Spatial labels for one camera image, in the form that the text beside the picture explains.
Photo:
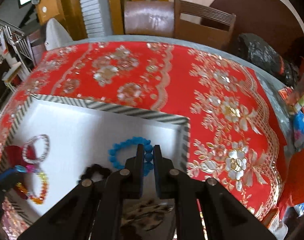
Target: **blue plastic wrapper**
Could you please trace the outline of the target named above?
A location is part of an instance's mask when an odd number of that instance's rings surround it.
[[[303,214],[304,214],[304,203],[295,205],[294,209],[298,213],[299,217],[303,216]]]

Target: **white slatted panel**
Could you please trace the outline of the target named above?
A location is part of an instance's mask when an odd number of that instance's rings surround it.
[[[99,0],[80,0],[80,4],[88,37],[105,36]]]

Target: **black bag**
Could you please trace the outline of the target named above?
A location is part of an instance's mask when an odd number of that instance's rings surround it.
[[[288,87],[295,87],[299,69],[284,60],[267,42],[253,33],[237,39],[237,56],[270,73]]]

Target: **red cloth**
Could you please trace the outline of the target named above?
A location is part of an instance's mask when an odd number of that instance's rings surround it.
[[[254,71],[234,61],[146,42],[49,51],[6,107],[0,121],[0,156],[11,115],[30,93],[186,116],[191,125],[191,177],[216,177],[258,219],[276,204],[278,183],[286,177],[286,142]]]

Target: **brown round tabletop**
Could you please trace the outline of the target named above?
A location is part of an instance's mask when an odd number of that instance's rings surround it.
[[[236,15],[231,44],[241,33],[254,33],[284,55],[291,43],[304,35],[293,13],[280,0],[214,0],[210,7]]]

